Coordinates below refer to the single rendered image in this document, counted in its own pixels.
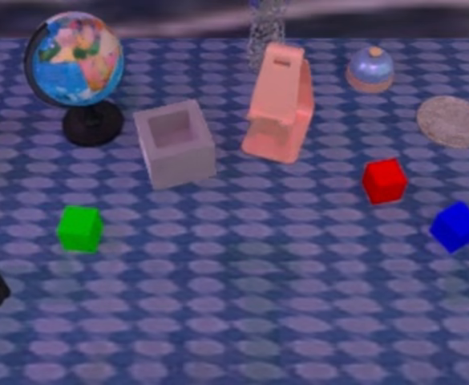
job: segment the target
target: red cube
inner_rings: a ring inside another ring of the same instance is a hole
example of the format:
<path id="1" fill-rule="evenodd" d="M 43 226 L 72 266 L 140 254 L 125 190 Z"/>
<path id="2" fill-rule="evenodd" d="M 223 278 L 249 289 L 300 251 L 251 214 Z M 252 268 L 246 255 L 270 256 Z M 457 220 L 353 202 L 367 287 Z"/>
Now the red cube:
<path id="1" fill-rule="evenodd" d="M 366 165 L 362 185 L 372 205 L 399 201 L 407 186 L 407 178 L 397 159 L 370 162 Z"/>

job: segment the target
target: table surface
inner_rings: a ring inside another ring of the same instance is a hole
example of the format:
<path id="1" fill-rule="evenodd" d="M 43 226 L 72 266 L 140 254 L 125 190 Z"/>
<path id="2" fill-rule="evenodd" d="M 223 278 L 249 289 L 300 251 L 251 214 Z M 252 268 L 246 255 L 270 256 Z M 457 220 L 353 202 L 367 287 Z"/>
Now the table surface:
<path id="1" fill-rule="evenodd" d="M 0 40 L 0 384 L 469 383 L 469 246 L 449 256 L 434 215 L 469 204 L 469 150 L 440 148 L 415 112 L 469 99 L 469 40 L 384 40 L 395 85 L 343 77 L 364 40 L 307 40 L 317 108 L 300 160 L 246 156 L 255 77 L 241 40 L 128 40 L 112 98 L 127 117 L 103 148 L 75 148 L 64 111 Z M 153 192 L 133 111 L 199 100 L 217 177 Z M 405 198 L 371 207 L 365 162 L 397 156 Z M 66 254 L 64 205 L 101 210 L 97 254 Z"/>

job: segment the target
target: globe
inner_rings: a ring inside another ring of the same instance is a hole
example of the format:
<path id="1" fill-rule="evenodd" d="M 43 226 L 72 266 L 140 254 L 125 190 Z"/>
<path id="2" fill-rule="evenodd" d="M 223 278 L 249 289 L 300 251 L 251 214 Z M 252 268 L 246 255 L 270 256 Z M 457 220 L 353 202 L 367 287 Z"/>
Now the globe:
<path id="1" fill-rule="evenodd" d="M 24 54 L 24 71 L 44 102 L 67 108 L 63 133 L 81 146 L 110 142 L 120 134 L 123 114 L 105 100 L 117 88 L 124 66 L 120 41 L 100 19 L 65 12 L 47 19 Z"/>

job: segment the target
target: beige disc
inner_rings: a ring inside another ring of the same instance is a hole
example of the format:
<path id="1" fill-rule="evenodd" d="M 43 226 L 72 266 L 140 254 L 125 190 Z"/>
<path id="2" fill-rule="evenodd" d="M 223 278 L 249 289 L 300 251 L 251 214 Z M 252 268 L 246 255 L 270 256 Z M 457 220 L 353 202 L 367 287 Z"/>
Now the beige disc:
<path id="1" fill-rule="evenodd" d="M 418 109 L 418 125 L 435 143 L 469 148 L 469 102 L 454 96 L 435 96 Z"/>

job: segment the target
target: globe stand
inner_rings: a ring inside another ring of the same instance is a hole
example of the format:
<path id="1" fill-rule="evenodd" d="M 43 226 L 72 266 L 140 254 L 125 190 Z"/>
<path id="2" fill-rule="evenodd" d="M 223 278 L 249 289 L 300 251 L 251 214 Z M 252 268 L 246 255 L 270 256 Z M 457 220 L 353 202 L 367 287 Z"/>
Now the globe stand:
<path id="1" fill-rule="evenodd" d="M 122 131 L 123 114 L 103 100 L 86 107 L 71 107 L 63 118 L 63 134 L 73 144 L 97 147 L 113 141 Z"/>

